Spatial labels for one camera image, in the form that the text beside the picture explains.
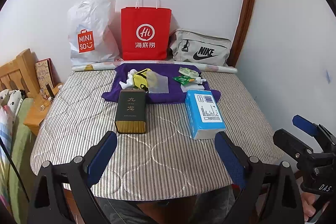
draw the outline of green bedding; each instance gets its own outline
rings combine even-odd
[[[13,125],[12,136],[12,160],[21,176],[29,198],[36,178],[30,168],[30,154],[32,152],[36,136],[31,133],[29,128],[23,125],[23,121],[29,111],[33,99],[26,98],[21,105],[19,113]],[[18,224],[25,224],[28,212],[28,202],[17,176],[11,167],[9,170],[9,198],[13,217]]]

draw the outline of human hand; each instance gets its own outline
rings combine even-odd
[[[303,206],[304,221],[307,222],[308,218],[313,216],[316,212],[316,209],[313,207],[313,203],[316,201],[316,196],[311,193],[303,192],[301,194],[301,201]],[[323,208],[322,212],[326,209],[329,202],[327,202]]]

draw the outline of nike swoosh logo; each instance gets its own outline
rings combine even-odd
[[[210,57],[215,57],[215,56],[218,56],[218,55],[212,55],[212,56],[198,56],[197,55],[198,52],[195,52],[193,58],[195,60],[203,60],[203,59],[206,59],[206,58],[210,58]]]

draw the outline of blue stain on wall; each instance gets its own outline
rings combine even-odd
[[[327,70],[327,69],[325,70],[325,77],[326,77],[326,79],[327,79],[327,81],[328,81],[328,84],[330,84],[330,82],[331,82],[331,78],[330,78],[330,76],[329,76],[329,73],[328,73],[328,70]]]

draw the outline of person's leg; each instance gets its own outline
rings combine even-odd
[[[112,224],[157,224],[135,204],[124,200],[96,198],[97,203]]]
[[[235,202],[231,185],[197,196],[191,224],[222,224]]]

